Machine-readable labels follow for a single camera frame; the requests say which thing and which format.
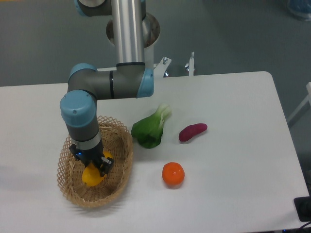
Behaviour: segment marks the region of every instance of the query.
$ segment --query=wicker basket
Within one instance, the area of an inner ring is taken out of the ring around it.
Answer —
[[[84,165],[71,154],[67,137],[58,162],[57,182],[64,196],[82,207],[99,207],[114,200],[125,188],[133,161],[132,136],[126,126],[111,117],[98,117],[104,149],[115,159],[108,176],[97,186],[82,182]]]

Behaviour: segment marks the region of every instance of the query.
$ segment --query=orange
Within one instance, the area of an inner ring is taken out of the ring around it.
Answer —
[[[113,156],[108,151],[104,151],[105,158],[112,158]],[[93,163],[90,163],[83,171],[82,173],[82,181],[87,186],[92,187],[98,185],[100,182],[102,182],[107,177],[107,174],[105,174],[103,177],[101,177],[99,170],[93,165]]]
[[[185,178],[185,172],[180,164],[170,162],[164,165],[162,178],[167,185],[178,185],[183,182]]]

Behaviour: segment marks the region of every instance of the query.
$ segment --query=green vegetable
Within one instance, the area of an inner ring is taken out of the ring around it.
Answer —
[[[168,104],[160,104],[155,113],[133,125],[131,135],[145,148],[151,149],[158,146],[163,135],[164,121],[171,113]]]

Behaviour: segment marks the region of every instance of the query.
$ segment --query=blue joint cap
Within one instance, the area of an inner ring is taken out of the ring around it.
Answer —
[[[153,69],[145,69],[136,98],[152,96],[154,91],[154,71]]]
[[[93,65],[90,65],[88,63],[79,63],[77,65],[75,65],[72,69],[71,69],[71,72],[70,72],[70,76],[69,76],[69,79],[68,79],[68,82],[70,80],[70,78],[72,77],[72,75],[75,73],[75,72],[78,72],[79,70],[81,69],[92,69],[94,71],[97,71],[97,68]]]
[[[288,2],[289,8],[301,13],[311,13],[311,0],[290,0]]]
[[[60,111],[66,125],[80,128],[89,124],[96,116],[96,105],[92,96],[82,90],[68,92],[60,100]]]
[[[77,12],[79,13],[79,15],[81,16],[87,16],[86,14],[84,14],[84,12],[82,11],[82,9],[80,8],[80,5],[78,3],[78,0],[73,0],[74,1],[74,5],[76,7]]]

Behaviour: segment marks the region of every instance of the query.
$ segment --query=robotic arm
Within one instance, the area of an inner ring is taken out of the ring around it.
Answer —
[[[81,15],[113,17],[117,70],[98,72],[90,64],[74,66],[68,92],[60,101],[61,115],[73,142],[70,151],[85,166],[93,163],[104,176],[114,161],[103,155],[97,101],[149,97],[154,92],[153,69],[146,68],[144,62],[145,0],[75,0],[75,5]]]

